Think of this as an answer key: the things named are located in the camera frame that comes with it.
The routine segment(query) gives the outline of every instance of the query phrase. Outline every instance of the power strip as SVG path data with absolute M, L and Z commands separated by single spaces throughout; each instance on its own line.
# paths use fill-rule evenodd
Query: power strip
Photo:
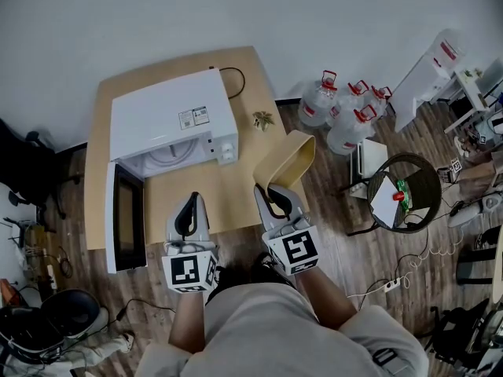
M 393 289 L 399 286 L 400 286 L 400 278 L 398 278 L 397 280 L 392 280 L 388 282 L 384 287 L 384 293 L 388 293 L 389 291 L 392 291 Z

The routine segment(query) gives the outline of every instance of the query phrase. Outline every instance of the person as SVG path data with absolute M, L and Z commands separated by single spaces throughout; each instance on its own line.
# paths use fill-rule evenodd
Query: person
M 108 310 L 101 307 L 97 319 L 86 333 L 92 335 L 98 331 L 104 331 L 107 323 Z M 85 376 L 91 377 L 92 374 L 87 371 L 88 367 L 96 366 L 117 351 L 130 352 L 133 342 L 134 336 L 128 333 L 120 334 L 116 338 L 97 346 L 89 346 L 86 343 L 73 346 L 75 340 L 68 339 L 65 342 L 68 352 L 63 348 L 65 353 L 57 361 L 51 364 L 26 364 L 13 356 L 9 356 L 4 365 L 3 375 L 5 377 L 26 377 L 28 375 L 56 377 L 70 375 L 70 371 L 76 368 L 85 368 Z
M 319 268 L 295 276 L 309 301 L 268 254 L 249 272 L 218 270 L 206 307 L 199 292 L 180 295 L 168 343 L 147 346 L 137 377 L 428 373 L 422 346 L 402 325 L 379 306 L 357 312 Z

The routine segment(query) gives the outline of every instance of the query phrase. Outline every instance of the office chair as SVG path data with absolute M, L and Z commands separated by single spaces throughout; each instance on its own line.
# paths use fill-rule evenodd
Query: office chair
M 0 120 L 0 155 L 8 164 L 0 170 L 0 182 L 10 188 L 12 205 L 34 204 L 39 222 L 46 226 L 44 213 L 47 198 L 51 196 L 60 218 L 66 218 L 58 199 L 58 187 L 66 181 L 78 184 L 82 176 L 60 178 L 56 152 L 40 141 L 39 133 L 31 131 L 22 141 Z
M 463 367 L 476 368 L 485 352 L 468 353 L 467 348 L 475 332 L 480 331 L 480 323 L 488 303 L 487 298 L 470 310 L 461 307 L 446 310 L 442 312 L 442 318 L 439 308 L 432 307 L 431 311 L 435 312 L 434 328 L 426 334 L 416 335 L 416 338 L 431 336 L 424 350 L 431 346 L 430 352 L 435 353 L 437 359 L 449 364 L 460 361 Z

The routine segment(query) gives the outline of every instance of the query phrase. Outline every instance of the white paper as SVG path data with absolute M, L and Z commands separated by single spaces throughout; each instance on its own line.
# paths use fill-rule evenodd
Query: white paper
M 395 215 L 399 201 L 394 201 L 393 195 L 397 192 L 398 190 L 395 185 L 391 183 L 389 177 L 386 176 L 380 185 L 379 190 L 377 190 L 376 196 L 370 203 L 373 208 L 373 214 L 389 228 L 392 228 L 393 223 L 395 222 Z

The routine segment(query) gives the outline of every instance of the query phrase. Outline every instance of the white shirt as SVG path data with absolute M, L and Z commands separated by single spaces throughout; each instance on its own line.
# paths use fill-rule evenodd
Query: white shirt
M 373 361 L 393 349 L 406 368 L 426 376 L 420 343 L 379 306 L 357 313 L 338 331 L 322 327 L 309 302 L 283 284 L 247 284 L 218 293 L 204 314 L 206 347 L 191 354 L 150 344 L 136 376 L 389 376 Z

